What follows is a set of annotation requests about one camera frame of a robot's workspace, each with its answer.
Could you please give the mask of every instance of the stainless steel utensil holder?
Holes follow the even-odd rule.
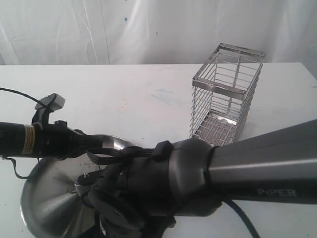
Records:
[[[245,124],[265,53],[220,44],[193,78],[191,137],[212,146],[236,141]]]

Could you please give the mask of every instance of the robotic arm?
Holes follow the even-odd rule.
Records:
[[[232,199],[317,203],[317,120],[223,147],[191,138],[116,151],[64,121],[48,124],[64,104],[59,95],[40,102],[31,126],[0,123],[0,155],[65,159],[87,152],[107,165],[76,180],[83,203],[95,210],[95,226],[82,238],[159,238],[174,216],[209,216],[222,202],[248,219]]]

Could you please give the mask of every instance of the metal bowl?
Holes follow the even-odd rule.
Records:
[[[103,141],[103,147],[120,150],[133,145],[115,136],[95,137]],[[81,203],[74,182],[79,175],[98,169],[87,154],[64,161],[42,159],[21,195],[21,215],[30,232],[37,238],[75,238],[89,229],[94,211]]]

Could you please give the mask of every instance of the yellow label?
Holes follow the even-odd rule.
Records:
[[[24,146],[22,150],[22,155],[30,155],[34,149],[35,143],[35,130],[34,127],[31,125],[25,125],[25,140]]]

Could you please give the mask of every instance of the basket base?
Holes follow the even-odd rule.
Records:
[[[211,146],[223,146],[233,142],[236,127],[210,111],[193,137],[201,139]]]

